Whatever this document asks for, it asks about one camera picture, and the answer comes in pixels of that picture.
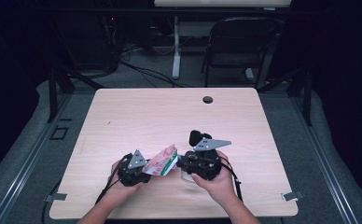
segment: black robotic gripper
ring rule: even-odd
[[[124,161],[118,169],[120,182],[126,187],[131,187],[141,182],[148,183],[151,179],[151,175],[141,172],[144,166],[129,169],[128,166],[132,159],[132,153],[126,155],[126,159],[127,160]]]

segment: chair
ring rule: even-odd
[[[208,86],[210,67],[258,68],[255,88],[258,86],[262,65],[270,41],[280,33],[280,23],[268,18],[227,18],[211,29],[201,73],[205,67]]]

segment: wooden table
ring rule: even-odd
[[[206,104],[202,98],[213,98]],[[242,182],[244,203],[257,217],[288,217],[298,212],[271,129],[255,89],[101,89],[93,98],[55,201],[52,218],[81,218],[93,206],[111,164],[137,148],[146,159],[175,144],[191,150],[189,133],[198,130],[221,147]],[[109,218],[226,217],[204,189],[181,178],[179,168],[153,176]]]

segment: dark background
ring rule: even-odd
[[[94,7],[100,3],[65,2],[40,4]],[[33,115],[39,99],[35,88],[48,79],[55,64],[113,71],[121,52],[119,46],[108,42],[103,18],[48,19],[23,10],[22,6],[36,4],[37,1],[0,0],[0,162]],[[151,7],[152,1],[119,6]],[[286,21],[268,76],[277,78],[309,63],[313,89],[323,101],[333,143],[362,188],[362,3],[296,0],[291,10],[330,12],[332,16],[324,20]],[[147,26],[155,18],[126,19],[116,38],[130,38],[149,49],[149,39],[144,36],[148,36]],[[141,29],[131,29],[137,24]],[[69,50],[77,54],[71,56]]]

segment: wire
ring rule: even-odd
[[[234,177],[234,185],[236,187],[236,192],[237,192],[237,197],[240,199],[240,201],[243,201],[242,191],[240,190],[240,184],[242,184],[242,182],[239,181],[236,174],[233,172],[233,169],[231,169],[228,165],[226,165],[226,164],[224,164],[222,162],[221,162],[221,165],[223,167],[225,167],[227,170],[229,170],[230,173],[233,175],[233,177]]]
[[[49,195],[53,194],[53,192],[56,190],[56,188],[58,188],[60,186],[61,182],[62,182],[62,180],[60,179],[59,182],[55,185],[55,187],[53,187],[53,189],[50,191]],[[45,224],[45,211],[47,210],[47,206],[48,206],[48,202],[45,202],[44,207],[42,209],[42,214],[41,214],[42,224]]]
[[[143,67],[138,67],[138,66],[135,66],[135,65],[123,62],[123,61],[119,61],[119,63],[139,72],[146,79],[146,81],[149,82],[155,88],[157,88],[157,86],[154,85],[151,81],[149,81],[149,79],[146,77],[146,75],[157,78],[157,79],[167,82],[169,84],[172,84],[173,88],[174,87],[191,87],[192,88],[192,86],[189,86],[187,84],[173,82],[171,78],[167,77],[166,75],[164,75],[160,72],[153,71],[153,70],[143,68]]]
[[[122,164],[122,162],[128,157],[128,155],[125,155],[123,156],[122,159],[120,159],[120,161],[118,162],[117,166],[115,167],[114,171],[112,172],[111,176],[108,177],[108,181],[104,187],[104,189],[102,190],[102,192],[100,193],[99,197],[97,198],[96,200],[96,203],[97,204],[100,200],[102,200],[102,198],[104,197],[104,195],[106,194],[106,192],[112,187],[114,186],[116,183],[119,182],[119,180],[121,180],[122,178],[119,178],[117,181],[115,181],[114,183],[111,184],[112,182],[112,178],[114,178],[114,175],[117,173],[120,165]]]

